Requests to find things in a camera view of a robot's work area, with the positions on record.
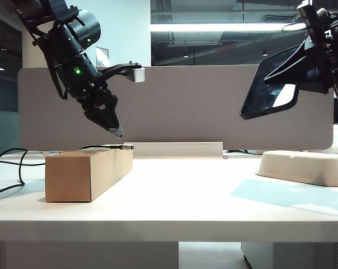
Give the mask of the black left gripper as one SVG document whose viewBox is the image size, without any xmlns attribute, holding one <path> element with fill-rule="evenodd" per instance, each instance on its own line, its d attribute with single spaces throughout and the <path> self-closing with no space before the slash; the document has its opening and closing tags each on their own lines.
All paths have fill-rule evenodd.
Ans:
<svg viewBox="0 0 338 269">
<path fill-rule="evenodd" d="M 123 130 L 115 113 L 117 97 L 107 88 L 108 84 L 85 85 L 73 90 L 73 97 L 81 104 L 85 117 L 115 137 L 122 137 Z"/>
</svg>

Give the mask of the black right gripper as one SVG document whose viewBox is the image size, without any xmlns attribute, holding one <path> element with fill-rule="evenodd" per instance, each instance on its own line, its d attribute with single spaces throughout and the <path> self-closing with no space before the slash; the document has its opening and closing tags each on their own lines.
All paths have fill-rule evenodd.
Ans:
<svg viewBox="0 0 338 269">
<path fill-rule="evenodd" d="M 338 15 L 324 8 L 316 10 L 311 1 L 297 7 L 312 45 L 311 69 L 304 42 L 278 68 L 265 78 L 266 84 L 298 84 L 303 91 L 328 94 L 333 88 L 338 99 Z"/>
</svg>

